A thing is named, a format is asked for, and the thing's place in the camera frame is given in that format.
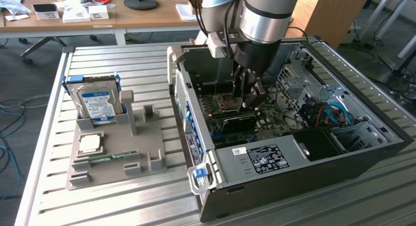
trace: warning label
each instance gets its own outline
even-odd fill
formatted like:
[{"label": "warning label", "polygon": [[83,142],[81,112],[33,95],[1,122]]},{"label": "warning label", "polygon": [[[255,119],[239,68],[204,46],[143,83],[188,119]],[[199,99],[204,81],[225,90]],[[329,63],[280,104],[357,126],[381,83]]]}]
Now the warning label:
[{"label": "warning label", "polygon": [[259,174],[289,167],[277,144],[249,149],[247,152]]}]

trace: hard drive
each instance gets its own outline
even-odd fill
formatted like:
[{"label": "hard drive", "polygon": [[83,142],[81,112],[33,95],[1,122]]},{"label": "hard drive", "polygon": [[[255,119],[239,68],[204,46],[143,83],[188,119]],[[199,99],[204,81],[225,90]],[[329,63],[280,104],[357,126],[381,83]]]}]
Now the hard drive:
[{"label": "hard drive", "polygon": [[120,77],[117,74],[100,77],[76,75],[61,80],[79,118],[91,118],[95,125],[111,123],[117,114],[125,112],[120,102]]}]

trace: motherboard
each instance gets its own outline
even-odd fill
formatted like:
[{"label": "motherboard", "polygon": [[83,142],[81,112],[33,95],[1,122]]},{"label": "motherboard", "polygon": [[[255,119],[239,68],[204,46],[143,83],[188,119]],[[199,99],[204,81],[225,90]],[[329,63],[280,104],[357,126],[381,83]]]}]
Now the motherboard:
[{"label": "motherboard", "polygon": [[293,128],[284,120],[273,100],[255,109],[240,109],[240,98],[232,94],[199,96],[211,138],[216,148],[240,145],[280,137]]}]

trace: black lamp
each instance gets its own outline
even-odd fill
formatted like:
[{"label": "black lamp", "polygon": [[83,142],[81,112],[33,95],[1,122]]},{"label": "black lamp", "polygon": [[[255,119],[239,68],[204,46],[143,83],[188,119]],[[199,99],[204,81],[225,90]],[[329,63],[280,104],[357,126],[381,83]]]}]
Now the black lamp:
[{"label": "black lamp", "polygon": [[124,5],[133,10],[151,10],[159,3],[156,0],[124,0]]}]

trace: metal table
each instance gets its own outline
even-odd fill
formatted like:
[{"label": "metal table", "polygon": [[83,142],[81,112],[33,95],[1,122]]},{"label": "metal table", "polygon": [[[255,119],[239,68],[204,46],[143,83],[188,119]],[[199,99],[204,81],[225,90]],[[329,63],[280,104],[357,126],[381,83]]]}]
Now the metal table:
[{"label": "metal table", "polygon": [[[167,47],[180,43],[80,47],[61,55],[16,225],[407,225],[416,222],[416,143],[381,161],[357,179],[319,189],[208,224],[189,191],[187,167],[167,85]],[[416,120],[376,91],[376,86],[316,43],[320,53],[369,99],[416,137]],[[65,190],[73,103],[60,87],[63,75],[117,71],[121,86],[135,92],[135,107],[160,110],[168,171],[113,184]],[[315,72],[329,79],[324,70]]]}]

